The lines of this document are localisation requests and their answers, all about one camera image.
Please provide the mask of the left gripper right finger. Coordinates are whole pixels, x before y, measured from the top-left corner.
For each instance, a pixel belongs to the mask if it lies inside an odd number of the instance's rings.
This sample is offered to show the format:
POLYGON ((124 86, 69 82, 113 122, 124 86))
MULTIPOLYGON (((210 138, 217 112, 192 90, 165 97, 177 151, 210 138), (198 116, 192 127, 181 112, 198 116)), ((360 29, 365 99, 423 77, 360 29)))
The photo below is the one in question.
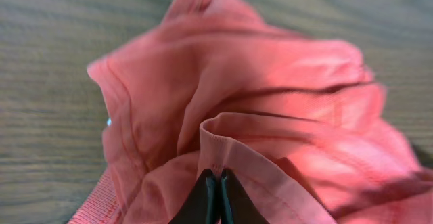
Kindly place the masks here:
POLYGON ((223 169, 219 182, 222 224, 269 224, 231 169, 223 169))

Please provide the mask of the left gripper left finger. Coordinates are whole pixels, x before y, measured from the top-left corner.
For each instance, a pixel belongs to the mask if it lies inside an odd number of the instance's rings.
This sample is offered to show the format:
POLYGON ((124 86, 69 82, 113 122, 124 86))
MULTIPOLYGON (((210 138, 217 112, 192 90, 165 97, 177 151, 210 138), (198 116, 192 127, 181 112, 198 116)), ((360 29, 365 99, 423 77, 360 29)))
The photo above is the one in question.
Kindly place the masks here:
POLYGON ((204 169, 178 213, 168 224, 216 224, 219 222, 217 179, 204 169))

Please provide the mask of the red t-shirt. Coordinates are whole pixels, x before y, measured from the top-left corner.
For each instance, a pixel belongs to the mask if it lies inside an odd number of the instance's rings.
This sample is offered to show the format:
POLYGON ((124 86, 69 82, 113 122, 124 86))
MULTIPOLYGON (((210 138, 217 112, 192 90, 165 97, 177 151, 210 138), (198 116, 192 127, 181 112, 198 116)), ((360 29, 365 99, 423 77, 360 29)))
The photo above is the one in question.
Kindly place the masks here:
POLYGON ((173 0, 87 72, 107 167, 72 223, 168 223, 202 172, 233 172, 270 223, 432 222, 432 171, 346 41, 268 25, 243 0, 173 0))

